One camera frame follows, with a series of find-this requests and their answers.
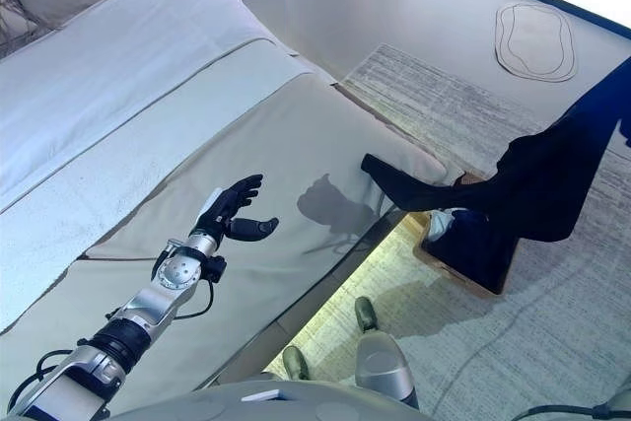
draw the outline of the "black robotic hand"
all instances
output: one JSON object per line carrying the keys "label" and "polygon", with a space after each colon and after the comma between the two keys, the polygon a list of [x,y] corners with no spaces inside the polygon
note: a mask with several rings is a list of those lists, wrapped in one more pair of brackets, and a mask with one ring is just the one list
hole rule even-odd
{"label": "black robotic hand", "polygon": [[215,239],[217,245],[226,236],[235,241],[255,242],[265,239],[278,226],[278,219],[266,222],[251,219],[233,219],[239,209],[252,203],[252,198],[258,195],[263,175],[252,175],[237,181],[221,194],[211,204],[195,224],[191,231],[206,233]]}

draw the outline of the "white oval mat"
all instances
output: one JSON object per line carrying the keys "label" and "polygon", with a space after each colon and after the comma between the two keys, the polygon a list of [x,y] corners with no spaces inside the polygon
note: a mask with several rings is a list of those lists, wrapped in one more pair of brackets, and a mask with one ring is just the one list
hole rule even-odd
{"label": "white oval mat", "polygon": [[519,2],[497,11],[497,60],[516,76],[567,81],[577,71],[573,42],[567,19],[550,6]]}

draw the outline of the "black trousers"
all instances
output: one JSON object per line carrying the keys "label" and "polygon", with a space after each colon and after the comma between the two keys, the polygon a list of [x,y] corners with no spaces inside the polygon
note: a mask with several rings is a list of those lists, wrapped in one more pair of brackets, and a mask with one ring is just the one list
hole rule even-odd
{"label": "black trousers", "polygon": [[366,155],[362,170],[403,210],[465,207],[483,212],[506,235],[560,241],[574,229],[620,120],[620,131],[631,138],[631,57],[550,127],[511,142],[487,181],[432,186],[372,155]]}

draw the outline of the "white bedsheet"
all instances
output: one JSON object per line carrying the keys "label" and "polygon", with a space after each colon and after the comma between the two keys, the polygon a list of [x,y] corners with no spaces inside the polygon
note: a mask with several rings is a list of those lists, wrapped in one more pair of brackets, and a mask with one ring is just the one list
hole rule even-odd
{"label": "white bedsheet", "polygon": [[241,0],[107,0],[6,58],[0,208],[200,69],[260,38],[275,41]]}

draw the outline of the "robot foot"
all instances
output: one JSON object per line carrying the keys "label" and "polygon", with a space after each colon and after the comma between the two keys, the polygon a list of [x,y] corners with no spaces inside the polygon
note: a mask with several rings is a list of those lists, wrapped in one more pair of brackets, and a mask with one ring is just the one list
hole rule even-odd
{"label": "robot foot", "polygon": [[308,380],[309,368],[305,356],[296,346],[289,345],[283,350],[283,365],[290,380]]}
{"label": "robot foot", "polygon": [[360,296],[355,300],[355,316],[362,332],[379,328],[373,304],[365,296]]}

